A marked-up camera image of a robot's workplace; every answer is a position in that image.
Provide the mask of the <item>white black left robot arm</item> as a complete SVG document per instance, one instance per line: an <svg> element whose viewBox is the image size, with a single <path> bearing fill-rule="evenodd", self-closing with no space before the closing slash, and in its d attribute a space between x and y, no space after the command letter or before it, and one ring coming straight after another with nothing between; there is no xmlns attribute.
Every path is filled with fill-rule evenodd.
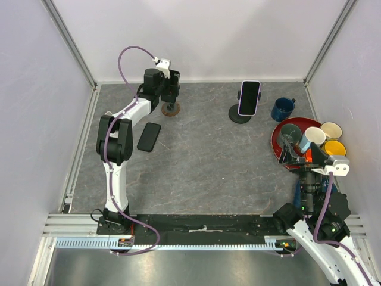
<svg viewBox="0 0 381 286"><path fill-rule="evenodd" d="M133 127L151 114L160 101L165 116L175 116L180 111L176 102L180 90L180 73L146 69L143 83L139 85L132 102L118 113L105 114L99 120L96 152L103 161L107 176L107 202L103 220L117 234L130 229L129 202L126 195L126 164L133 151Z"/></svg>

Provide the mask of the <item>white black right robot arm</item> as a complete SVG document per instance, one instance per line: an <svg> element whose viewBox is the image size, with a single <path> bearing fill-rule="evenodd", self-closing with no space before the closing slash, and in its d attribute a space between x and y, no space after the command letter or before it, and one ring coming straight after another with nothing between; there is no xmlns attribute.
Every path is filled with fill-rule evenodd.
<svg viewBox="0 0 381 286"><path fill-rule="evenodd" d="M346 194L334 191L333 181L349 172L349 160L328 155L315 143L312 161L297 155L288 141L282 144L280 164L294 165L299 176L293 203L274 213L273 229L289 234L314 259L331 285L380 285L358 253L346 224L350 216Z"/></svg>

